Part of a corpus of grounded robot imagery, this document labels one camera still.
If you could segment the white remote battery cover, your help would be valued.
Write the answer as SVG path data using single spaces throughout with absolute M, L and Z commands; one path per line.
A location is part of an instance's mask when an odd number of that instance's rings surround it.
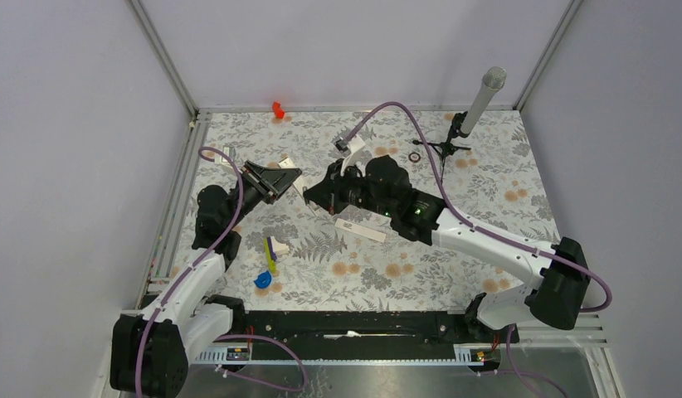
M 342 231 L 347 231 L 379 243 L 383 243 L 387 237 L 385 233 L 343 219 L 337 219 L 334 226 Z

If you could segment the white remote control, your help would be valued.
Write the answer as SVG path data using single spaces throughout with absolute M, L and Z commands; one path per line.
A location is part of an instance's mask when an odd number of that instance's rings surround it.
M 286 169 L 286 168 L 297 168 L 297 166 L 295 165 L 293 160 L 290 159 L 289 157 L 286 157 L 286 158 L 283 158 L 282 160 L 280 160 L 278 162 L 278 165 L 280 168 L 284 168 L 284 169 Z M 304 192 L 308 188 L 308 184 L 306 183 L 306 180 L 304 179 L 303 175 L 299 175 L 295 179 L 295 181 L 293 182 L 293 187 L 297 191 L 298 195 L 304 200 Z M 305 203 L 306 207 L 312 212 L 312 214 L 314 216 L 318 215 L 318 213 L 316 211 L 316 205 L 309 204 L 305 200 L 304 200 L 304 203 Z

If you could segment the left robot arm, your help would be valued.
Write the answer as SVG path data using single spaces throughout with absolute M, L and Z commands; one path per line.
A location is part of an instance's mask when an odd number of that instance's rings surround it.
M 272 204 L 301 176 L 300 169 L 246 162 L 236 185 L 197 194 L 193 249 L 197 258 L 136 315 L 120 315 L 112 332 L 110 387 L 142 396 L 175 397 L 188 368 L 222 335 L 235 341 L 246 332 L 238 298 L 202 299 L 236 258 L 241 236 L 233 229 L 258 204 Z

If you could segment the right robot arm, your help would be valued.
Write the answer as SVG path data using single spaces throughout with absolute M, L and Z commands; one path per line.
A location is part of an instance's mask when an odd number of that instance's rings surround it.
M 389 156 L 364 171 L 329 165 L 324 179 L 304 190 L 304 199 L 330 214 L 355 206 L 390 220 L 409 241 L 457 250 L 496 265 L 521 284 L 497 294 L 479 294 L 465 311 L 469 337 L 484 342 L 513 323 L 538 320 L 549 327 L 575 327 L 590 283 L 579 242 L 536 241 L 470 218 L 460 220 L 443 198 L 413 187 L 407 170 Z

